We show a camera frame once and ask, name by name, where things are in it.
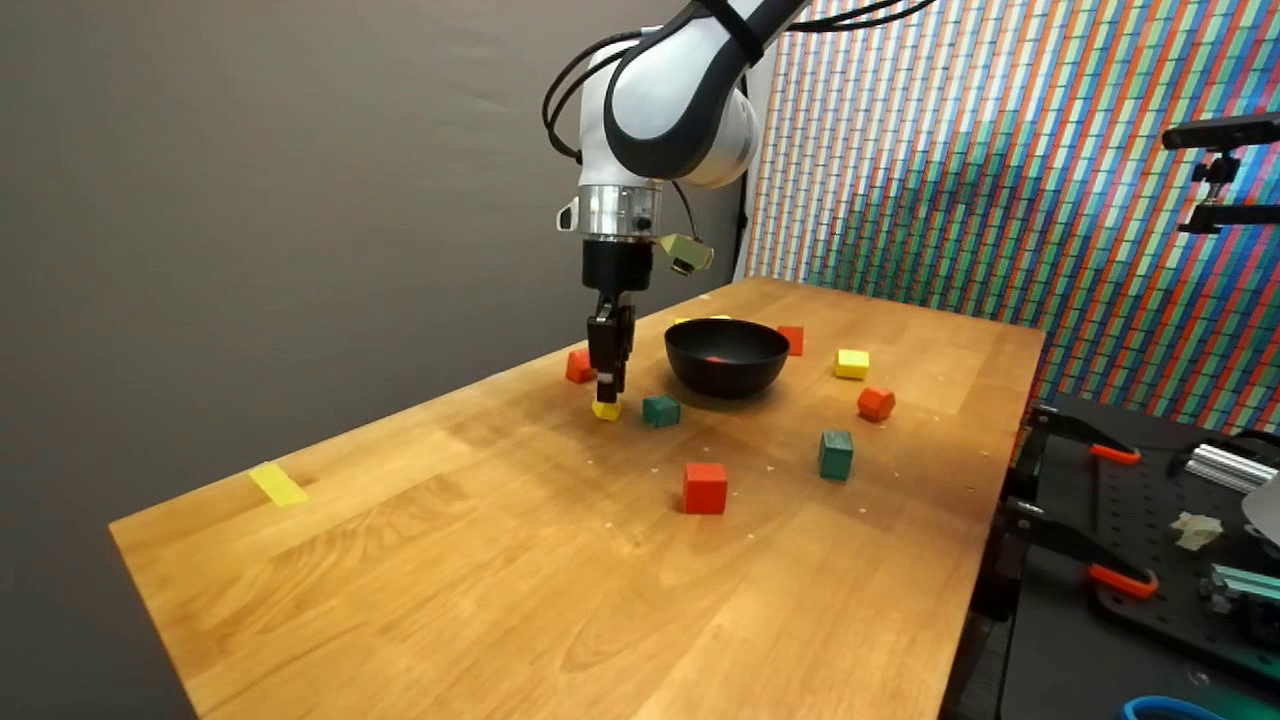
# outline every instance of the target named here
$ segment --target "yellow tape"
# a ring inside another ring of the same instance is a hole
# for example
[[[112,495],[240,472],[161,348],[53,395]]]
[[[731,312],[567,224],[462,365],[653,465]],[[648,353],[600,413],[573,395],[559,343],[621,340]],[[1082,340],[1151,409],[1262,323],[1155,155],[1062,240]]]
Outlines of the yellow tape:
[[[248,476],[276,509],[309,501],[309,491],[282,465],[261,465]]]

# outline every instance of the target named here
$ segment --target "black bowl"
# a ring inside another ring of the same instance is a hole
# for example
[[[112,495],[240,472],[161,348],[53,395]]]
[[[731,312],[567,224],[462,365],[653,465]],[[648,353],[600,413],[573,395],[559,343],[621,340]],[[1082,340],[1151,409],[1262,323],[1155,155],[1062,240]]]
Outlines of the black bowl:
[[[700,395],[757,395],[787,361],[787,337],[747,319],[690,319],[664,340],[673,374]]]

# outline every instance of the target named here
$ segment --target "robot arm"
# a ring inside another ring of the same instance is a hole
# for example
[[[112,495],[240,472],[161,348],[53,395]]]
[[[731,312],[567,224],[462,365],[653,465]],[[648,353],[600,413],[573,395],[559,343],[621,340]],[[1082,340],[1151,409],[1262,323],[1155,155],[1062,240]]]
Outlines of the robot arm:
[[[617,418],[631,355],[631,291],[648,289],[655,182],[723,188],[744,177],[757,117],[737,87],[747,65],[805,0],[692,0],[640,42],[610,43],[613,65],[579,100],[579,198],[559,228],[584,224],[584,286],[600,291],[590,319],[595,418]]]

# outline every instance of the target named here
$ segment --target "green cube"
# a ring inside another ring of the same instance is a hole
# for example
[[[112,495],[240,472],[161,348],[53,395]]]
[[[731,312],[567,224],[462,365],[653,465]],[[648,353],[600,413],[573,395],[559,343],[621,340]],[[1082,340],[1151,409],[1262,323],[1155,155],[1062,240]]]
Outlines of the green cube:
[[[824,482],[849,482],[851,476],[851,438],[843,427],[829,427],[821,442],[816,472]]]
[[[681,425],[681,403],[673,395],[645,395],[645,425],[648,427]]]

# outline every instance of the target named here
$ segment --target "wall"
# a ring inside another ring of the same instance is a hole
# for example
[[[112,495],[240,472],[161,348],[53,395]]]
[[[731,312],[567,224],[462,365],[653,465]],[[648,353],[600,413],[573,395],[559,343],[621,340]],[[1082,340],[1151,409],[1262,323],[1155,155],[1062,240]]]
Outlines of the wall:
[[[771,110],[744,276],[1037,323],[1043,395],[1280,425],[1275,228],[1175,233],[1202,155],[1159,150],[1280,114],[1274,0],[943,0],[787,35]],[[1242,155],[1230,198],[1280,206],[1280,144]]]
[[[186,715],[107,521],[584,337],[540,92],[668,8],[0,6],[0,715]]]

